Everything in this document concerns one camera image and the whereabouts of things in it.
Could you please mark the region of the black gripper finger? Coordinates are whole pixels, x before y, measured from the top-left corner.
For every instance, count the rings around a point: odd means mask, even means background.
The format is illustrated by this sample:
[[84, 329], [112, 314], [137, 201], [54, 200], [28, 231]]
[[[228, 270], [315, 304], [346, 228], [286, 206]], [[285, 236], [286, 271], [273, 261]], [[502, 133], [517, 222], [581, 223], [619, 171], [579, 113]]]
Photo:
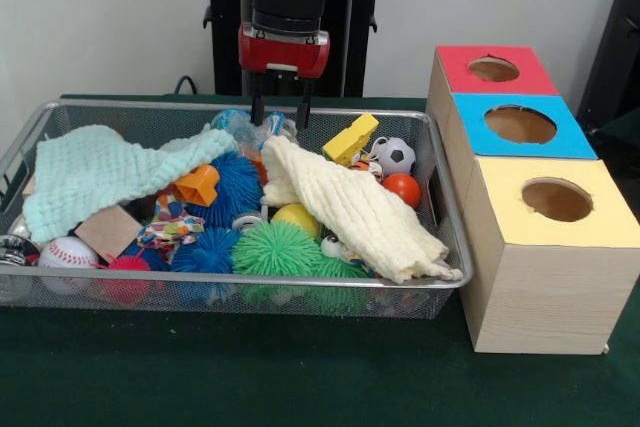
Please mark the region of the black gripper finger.
[[252, 73], [252, 107], [251, 122], [253, 125], [261, 125], [264, 120], [265, 106], [262, 99], [262, 77], [261, 73]]
[[301, 101], [298, 104], [298, 107], [296, 110], [295, 122], [296, 122], [297, 128], [308, 127], [313, 90], [314, 90], [314, 80], [305, 79], [303, 82]]

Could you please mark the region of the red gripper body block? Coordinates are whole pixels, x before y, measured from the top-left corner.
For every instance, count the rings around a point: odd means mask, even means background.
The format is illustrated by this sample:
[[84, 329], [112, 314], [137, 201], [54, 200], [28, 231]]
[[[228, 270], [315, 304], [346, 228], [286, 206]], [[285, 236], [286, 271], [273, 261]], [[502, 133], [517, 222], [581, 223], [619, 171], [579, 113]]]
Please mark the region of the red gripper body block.
[[275, 34], [244, 22], [238, 30], [238, 50], [245, 71], [282, 71], [300, 78], [320, 78], [329, 58], [330, 37], [322, 30], [310, 35]]

